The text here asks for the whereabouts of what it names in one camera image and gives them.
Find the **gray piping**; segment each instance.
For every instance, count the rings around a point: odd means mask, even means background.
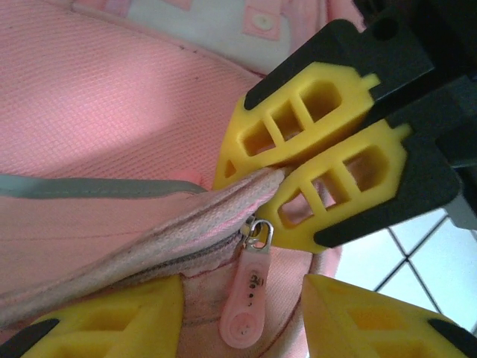
[[[0,175],[0,196],[13,198],[155,198],[176,192],[205,191],[202,186],[182,180],[42,179]]]

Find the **white tile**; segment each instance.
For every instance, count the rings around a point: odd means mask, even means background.
[[[379,293],[436,312],[408,263],[396,272]]]
[[[388,230],[381,230],[343,246],[335,278],[375,289],[402,258]]]
[[[467,330],[477,319],[477,241],[450,220],[411,258],[443,314]]]
[[[437,209],[391,226],[391,230],[397,236],[404,251],[409,253],[445,215],[444,209]]]

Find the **tile floor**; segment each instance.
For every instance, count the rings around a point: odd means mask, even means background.
[[[346,244],[336,278],[443,313],[477,334],[477,233],[455,227],[444,210]]]

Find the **zipper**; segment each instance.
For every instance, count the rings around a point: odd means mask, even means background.
[[[267,227],[263,245],[259,234]],[[273,225],[251,216],[240,230],[243,249],[229,298],[219,323],[222,339],[230,347],[248,348],[262,336],[265,324],[265,288],[270,268]]]
[[[120,289],[128,287],[133,284],[145,282],[155,277],[169,276],[171,274],[183,273],[187,277],[200,273],[204,266],[215,263],[216,266],[220,266],[224,261],[231,260],[233,257],[240,255],[240,246],[243,246],[245,240],[250,236],[250,227],[254,223],[256,217],[254,214],[249,216],[246,222],[241,226],[240,230],[234,234],[225,237],[224,239],[210,245],[207,248],[203,248],[192,254],[178,257],[164,263],[160,263],[155,266],[151,266],[135,274],[127,276],[122,280],[110,285],[110,288]]]

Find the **black plastic part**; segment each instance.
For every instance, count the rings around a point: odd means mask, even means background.
[[[477,166],[477,117],[443,134],[437,146],[453,168]]]
[[[58,323],[60,323],[59,319],[52,318],[24,328],[3,345],[0,345],[0,358],[20,358],[55,328]]]
[[[464,328],[441,319],[429,319],[428,323],[468,358],[477,358],[477,338]]]
[[[371,90],[371,95],[376,105],[388,112],[398,108],[391,103],[395,99],[390,94],[434,69],[405,20],[390,8],[362,34],[346,20],[330,22],[248,91],[244,108],[252,110],[314,62],[351,66],[361,76],[377,74],[382,83]]]
[[[408,20],[416,13],[416,7],[419,1],[416,0],[353,0],[363,16],[364,23],[369,25],[385,9],[394,6]]]
[[[407,22],[414,36],[419,40],[422,51],[432,62],[433,70],[423,74],[416,81],[403,84],[394,92],[382,94],[373,91],[376,105],[368,117],[372,121],[411,103],[462,75],[473,76],[477,65],[477,0],[387,0],[399,8],[401,19]],[[384,13],[377,13],[377,22]],[[408,71],[406,65],[401,70]]]
[[[463,229],[477,230],[477,166],[456,169],[461,179],[462,192],[446,211],[452,222]]]
[[[450,203],[461,192],[461,179],[435,144],[437,138],[468,123],[470,112],[456,99],[477,101],[477,84],[467,76],[428,94],[387,118],[395,128],[409,123],[413,134],[402,144],[408,152],[395,198],[315,234],[315,242],[333,248],[384,227]]]

